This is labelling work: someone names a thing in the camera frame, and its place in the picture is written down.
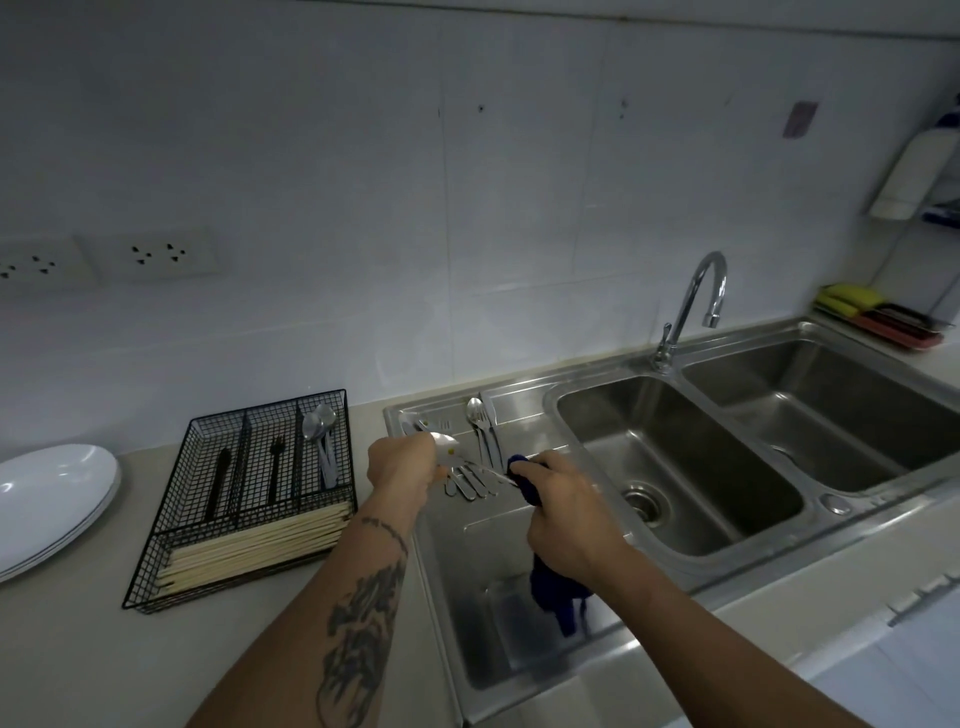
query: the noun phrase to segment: white plate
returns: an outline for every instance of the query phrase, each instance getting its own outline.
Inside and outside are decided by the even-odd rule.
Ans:
[[[60,445],[0,463],[0,581],[77,538],[119,483],[116,458],[93,445]]]

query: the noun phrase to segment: white countertop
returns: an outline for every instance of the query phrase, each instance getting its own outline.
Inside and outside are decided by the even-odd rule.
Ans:
[[[865,336],[854,338],[960,386],[960,345],[910,354],[891,352]],[[417,396],[350,408],[361,500],[370,492],[367,447],[386,434],[383,408]],[[155,615],[121,610],[177,449],[171,445],[121,456],[124,482],[105,515],[48,562],[0,584],[4,725],[179,728],[316,570],[316,564],[300,567]],[[960,566],[958,522],[960,498],[924,509],[718,615],[778,660],[792,662],[883,604]],[[661,726],[679,713],[650,661],[636,649],[487,724],[636,728]],[[380,726],[429,728],[453,721],[419,566],[412,560]]]

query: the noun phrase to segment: blue cloth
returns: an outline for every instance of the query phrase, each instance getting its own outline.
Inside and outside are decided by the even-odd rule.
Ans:
[[[510,465],[517,460],[526,462],[523,455],[514,455],[507,461],[507,475],[519,487],[523,499],[530,505],[540,506],[540,493],[537,487],[522,475],[512,473]],[[548,567],[537,554],[534,554],[534,567],[530,572],[530,592],[544,612],[552,612],[560,625],[564,637],[577,632],[577,618],[573,611],[574,599],[586,599],[593,592],[571,578],[562,576]]]

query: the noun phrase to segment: power socket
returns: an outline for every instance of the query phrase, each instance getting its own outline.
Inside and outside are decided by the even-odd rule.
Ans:
[[[110,281],[135,283],[219,272],[210,232],[203,228],[87,238]]]
[[[0,240],[0,296],[94,288],[97,276],[72,237]]]

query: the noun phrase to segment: chopstick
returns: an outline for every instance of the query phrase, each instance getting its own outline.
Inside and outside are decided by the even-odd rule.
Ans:
[[[336,545],[351,516],[349,503],[264,523],[175,548],[159,571],[156,596],[168,596]]]

